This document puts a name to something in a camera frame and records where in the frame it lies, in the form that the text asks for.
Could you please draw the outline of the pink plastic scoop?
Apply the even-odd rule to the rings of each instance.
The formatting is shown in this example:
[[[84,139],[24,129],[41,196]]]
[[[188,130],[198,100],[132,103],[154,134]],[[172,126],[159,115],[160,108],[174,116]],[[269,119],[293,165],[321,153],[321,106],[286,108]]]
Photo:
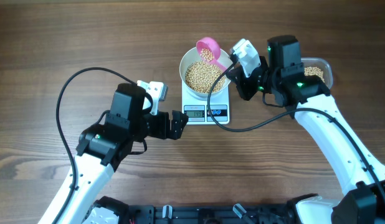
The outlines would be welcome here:
[[[228,58],[228,55],[220,48],[219,44],[211,37],[203,37],[196,42],[196,50],[200,58],[219,68],[222,72],[226,70],[222,59]]]

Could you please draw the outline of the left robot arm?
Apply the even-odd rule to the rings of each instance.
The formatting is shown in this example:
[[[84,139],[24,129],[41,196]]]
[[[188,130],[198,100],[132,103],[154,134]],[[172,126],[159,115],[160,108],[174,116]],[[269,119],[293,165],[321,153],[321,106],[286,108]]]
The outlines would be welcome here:
[[[133,155],[134,142],[145,137],[177,140],[188,122],[180,111],[150,113],[144,101],[151,95],[138,85],[121,83],[103,124],[84,130],[78,140],[75,167],[70,169],[40,223],[82,223],[98,193],[112,178],[120,162]]]

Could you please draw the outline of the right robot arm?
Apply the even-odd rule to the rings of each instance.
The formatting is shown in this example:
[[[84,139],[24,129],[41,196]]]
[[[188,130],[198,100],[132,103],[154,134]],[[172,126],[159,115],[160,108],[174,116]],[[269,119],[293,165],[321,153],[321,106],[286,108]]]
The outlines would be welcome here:
[[[267,50],[268,56],[263,57],[250,41],[238,41],[231,49],[234,67],[227,77],[244,100],[257,92],[272,94],[276,106],[285,108],[314,139],[343,193],[340,201],[317,194],[291,200],[294,222],[385,223],[385,165],[351,129],[324,81],[305,75],[296,37],[273,37]]]

